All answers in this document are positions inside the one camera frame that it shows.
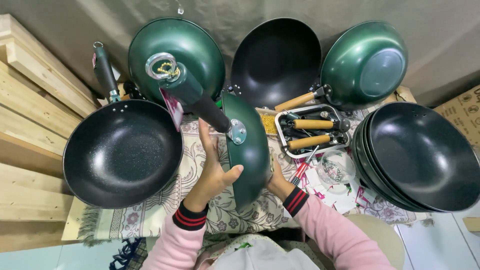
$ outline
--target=screwdriver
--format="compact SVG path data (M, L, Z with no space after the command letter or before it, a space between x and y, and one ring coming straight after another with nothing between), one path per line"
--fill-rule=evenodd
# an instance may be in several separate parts
M295 174L290 178L290 180L289 180L290 183L294 184L295 186L300 183L301 176L307 170L307 168L310 164L310 161L312 160L312 157L315 155L315 152L318 150L318 148L320 148L320 145L317 145L317 147L315 147L315 149L308 156L308 158L306 158L305 161L300 164L300 167L298 167Z

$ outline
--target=metal tray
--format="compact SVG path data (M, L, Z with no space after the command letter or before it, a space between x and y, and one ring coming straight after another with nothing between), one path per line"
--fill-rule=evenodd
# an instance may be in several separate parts
M313 106L307 106L307 107L292 109L292 110L288 110L288 111L294 112L298 115L304 115L304 114L315 115L316 112L320 113L321 111L324 111L324 110L329 112L329 113L333 113L338 119L341 117L338 114L338 111L335 110L335 108L333 108L332 106L330 106L328 104L318 104L318 105L313 105ZM287 141L285 140L285 136L283 135L282 128L280 126L280 120L282 120L284 117L285 117L285 115L283 113L281 113L281 112L278 113L275 117L275 126L276 126L276 129L278 131L278 137L280 138L280 142L282 143L282 146L286 147L287 146ZM341 149L341 148L345 148L345 147L349 146L350 142L352 141L352 137L350 136L350 133L349 132L344 132L343 137L347 138L347 142L345 144L340 144L340 145L330 145L331 143L325 144L324 146L322 146L323 148L321 148L321 149L319 149L315 152L315 155L320 154L320 153L325 153L325 152L330 151L330 150ZM293 159L305 158L305 157L308 157L311 154L311 152L306 152L306 153L303 153L303 154L300 154L300 155L295 155L295 154L291 153L287 148L284 148L284 147L283 147L283 150L285 151L285 153Z

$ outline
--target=price tag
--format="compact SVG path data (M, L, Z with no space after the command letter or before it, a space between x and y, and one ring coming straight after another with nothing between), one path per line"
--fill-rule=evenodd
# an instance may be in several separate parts
M162 94L163 100L165 101L165 104L167 105L168 112L170 113L170 116L172 117L173 123L175 124L175 127L177 128L177 132L180 131L180 123L183 119L183 108L173 96L167 93L167 91L163 90L160 88L160 93Z

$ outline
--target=wooden handle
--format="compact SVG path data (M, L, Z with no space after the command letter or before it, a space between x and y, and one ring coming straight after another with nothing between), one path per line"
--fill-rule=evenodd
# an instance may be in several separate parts
M333 127L332 121L327 120L293 120L296 129L329 129Z
M315 96L313 95L312 92L310 92L310 93L307 93L305 95L301 95L297 98L291 99L289 101L283 102L280 105L275 106L275 110L278 111L278 112L280 112L282 110L289 110L289 109L294 108L294 107L296 107L300 104L303 104L307 101L310 101L314 98L315 98Z
M298 139L298 140L293 140L288 142L288 149L292 151L292 150L301 149L309 146L328 143L329 141L330 141L329 135L320 135L320 136L314 136L314 137L309 137L305 139Z

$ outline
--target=person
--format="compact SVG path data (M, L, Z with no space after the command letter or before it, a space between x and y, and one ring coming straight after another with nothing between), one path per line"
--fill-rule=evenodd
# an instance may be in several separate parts
M243 171L236 165L224 172L217 152L217 140L209 135L208 124L199 119L200 140L206 153L204 169L198 182L181 202L177 211L166 217L161 236L148 254L142 270L317 270L305 252L289 252L265 236L231 242L217 255L197 256L202 247L209 200L232 184ZM293 219L329 257L337 270L394 270L377 243L360 228L317 196L309 196L288 182L278 162L267 189L277 196Z

